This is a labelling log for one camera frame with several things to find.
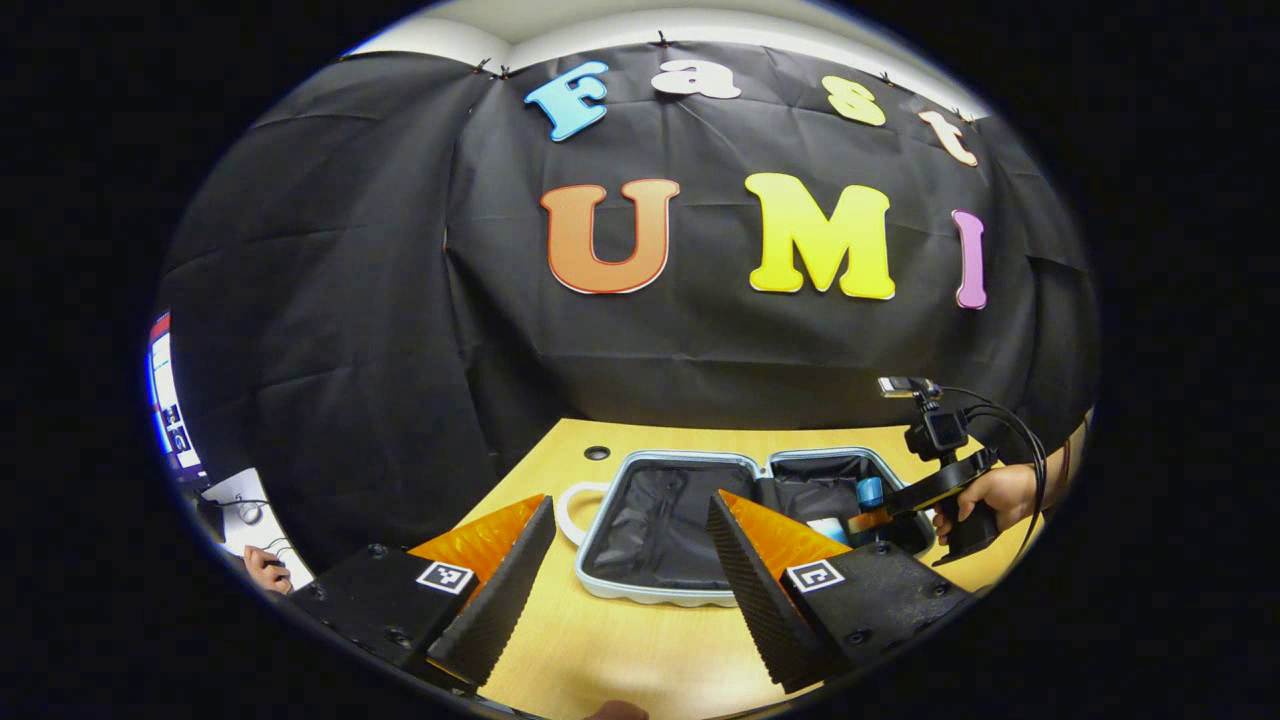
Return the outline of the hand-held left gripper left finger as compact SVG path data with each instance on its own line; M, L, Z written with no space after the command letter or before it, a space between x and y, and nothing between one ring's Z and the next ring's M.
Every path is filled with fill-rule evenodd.
M289 601L320 626L449 691L485 685L556 537L532 495L411 551L369 544Z

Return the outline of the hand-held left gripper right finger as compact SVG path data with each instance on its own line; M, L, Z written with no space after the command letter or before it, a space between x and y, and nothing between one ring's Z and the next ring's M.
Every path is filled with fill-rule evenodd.
M719 489L707 532L771 680L868 671L977 601L896 544L851 548Z

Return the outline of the black backdrop cloth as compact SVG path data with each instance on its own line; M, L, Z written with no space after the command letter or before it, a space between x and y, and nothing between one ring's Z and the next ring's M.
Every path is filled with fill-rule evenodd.
M159 302L209 475L255 469L317 571L451 529L566 418L890 427L918 375L1056 450L1101 351L1011 128L745 44L339 60L220 160Z

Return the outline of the computer monitor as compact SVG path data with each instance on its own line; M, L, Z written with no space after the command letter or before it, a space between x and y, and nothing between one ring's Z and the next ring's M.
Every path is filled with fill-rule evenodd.
M209 475L192 443L177 393L172 361L172 314L165 310L148 332L146 355L148 401L163 461L178 483L198 484Z

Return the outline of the light blue suitcase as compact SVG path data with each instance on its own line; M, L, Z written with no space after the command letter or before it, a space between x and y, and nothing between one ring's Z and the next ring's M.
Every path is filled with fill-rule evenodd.
M561 532L577 547L575 571L594 596L639 603L735 606L712 538L719 489L806 524L859 512L855 484L902 482L865 447L800 448L755 462L741 454L644 450L608 483L579 483L556 503Z

